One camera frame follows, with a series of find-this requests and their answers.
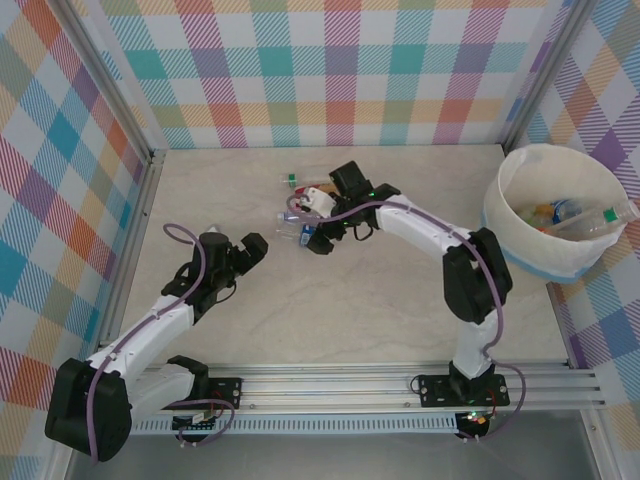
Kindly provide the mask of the tall clear bottle green band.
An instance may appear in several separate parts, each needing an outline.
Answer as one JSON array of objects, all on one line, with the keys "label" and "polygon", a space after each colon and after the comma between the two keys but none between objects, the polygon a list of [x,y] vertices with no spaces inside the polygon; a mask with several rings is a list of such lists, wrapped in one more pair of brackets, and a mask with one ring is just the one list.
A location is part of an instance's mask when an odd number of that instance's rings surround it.
[{"label": "tall clear bottle green band", "polygon": [[549,228],[548,233],[565,240],[591,240],[613,233],[640,219],[640,209],[631,200],[610,207],[594,207]]}]

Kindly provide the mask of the aluminium corner post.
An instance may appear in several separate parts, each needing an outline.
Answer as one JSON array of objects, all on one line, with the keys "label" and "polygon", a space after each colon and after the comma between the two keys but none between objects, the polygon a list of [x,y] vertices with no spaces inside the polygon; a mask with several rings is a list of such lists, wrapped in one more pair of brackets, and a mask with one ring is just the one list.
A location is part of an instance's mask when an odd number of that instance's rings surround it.
[{"label": "aluminium corner post", "polygon": [[90,33],[72,0],[47,0],[47,3],[61,22],[63,29],[70,35],[73,45],[79,50],[81,59],[87,65],[99,91],[105,96],[107,104],[113,109],[125,134],[132,140],[136,152],[143,156],[147,165],[162,167],[167,150],[155,148],[143,133],[133,110],[125,99],[122,88],[116,82],[101,49],[95,43],[95,39],[100,35],[95,37]]},{"label": "aluminium corner post", "polygon": [[524,137],[535,110],[556,78],[599,0],[549,0],[523,58],[525,67],[508,97],[497,143],[505,154]]}]

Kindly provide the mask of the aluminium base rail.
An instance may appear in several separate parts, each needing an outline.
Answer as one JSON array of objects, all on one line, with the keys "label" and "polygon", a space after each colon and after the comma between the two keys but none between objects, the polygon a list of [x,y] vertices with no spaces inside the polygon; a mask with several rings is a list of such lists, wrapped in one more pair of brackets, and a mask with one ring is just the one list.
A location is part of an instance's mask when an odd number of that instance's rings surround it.
[{"label": "aluminium base rail", "polygon": [[[504,407],[422,408],[410,381],[420,375],[444,375],[438,364],[390,365],[212,365],[209,377],[240,377],[238,413],[328,414],[376,413],[403,410],[437,412],[601,409],[606,401],[595,374],[564,363],[525,363],[515,369],[497,368],[510,397]],[[160,412],[194,414],[196,407]]]}]

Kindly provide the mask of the small circuit board with LED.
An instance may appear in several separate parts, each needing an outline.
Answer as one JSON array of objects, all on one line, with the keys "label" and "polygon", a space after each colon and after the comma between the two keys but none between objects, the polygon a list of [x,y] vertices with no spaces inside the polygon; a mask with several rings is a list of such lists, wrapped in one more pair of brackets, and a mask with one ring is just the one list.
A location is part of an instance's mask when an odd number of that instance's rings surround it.
[{"label": "small circuit board with LED", "polygon": [[493,414],[488,411],[472,410],[457,415],[459,430],[488,429]]}]

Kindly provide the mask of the small clear bottle green band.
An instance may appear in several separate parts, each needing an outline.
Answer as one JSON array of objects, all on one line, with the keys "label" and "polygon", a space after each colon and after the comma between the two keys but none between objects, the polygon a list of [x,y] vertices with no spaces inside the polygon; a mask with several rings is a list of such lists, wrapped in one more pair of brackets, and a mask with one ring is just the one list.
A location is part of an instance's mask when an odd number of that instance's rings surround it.
[{"label": "small clear bottle green band", "polygon": [[328,184],[330,182],[327,174],[309,173],[309,172],[289,172],[280,176],[280,183],[291,189]]}]

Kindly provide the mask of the grey metal shelf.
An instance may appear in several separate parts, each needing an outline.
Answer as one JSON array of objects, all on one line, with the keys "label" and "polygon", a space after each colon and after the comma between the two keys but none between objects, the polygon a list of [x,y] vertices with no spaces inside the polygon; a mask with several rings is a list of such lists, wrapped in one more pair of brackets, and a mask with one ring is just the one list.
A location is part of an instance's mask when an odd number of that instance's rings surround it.
[{"label": "grey metal shelf", "polygon": [[448,436],[243,436],[181,448],[164,436],[129,440],[108,462],[57,460],[45,480],[621,480],[582,432],[463,443]]}]

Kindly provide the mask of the blue label bottle white cap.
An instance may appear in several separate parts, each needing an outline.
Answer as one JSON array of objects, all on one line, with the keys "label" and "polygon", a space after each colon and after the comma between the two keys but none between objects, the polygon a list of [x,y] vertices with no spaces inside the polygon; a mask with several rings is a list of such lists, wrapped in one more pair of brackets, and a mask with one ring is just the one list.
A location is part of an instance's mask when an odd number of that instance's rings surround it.
[{"label": "blue label bottle white cap", "polygon": [[283,239],[294,241],[300,247],[305,247],[315,233],[315,227],[306,224],[283,223],[276,229],[276,233]]},{"label": "blue label bottle white cap", "polygon": [[552,222],[561,223],[582,213],[584,202],[576,199],[563,199],[551,203],[553,208]]}]

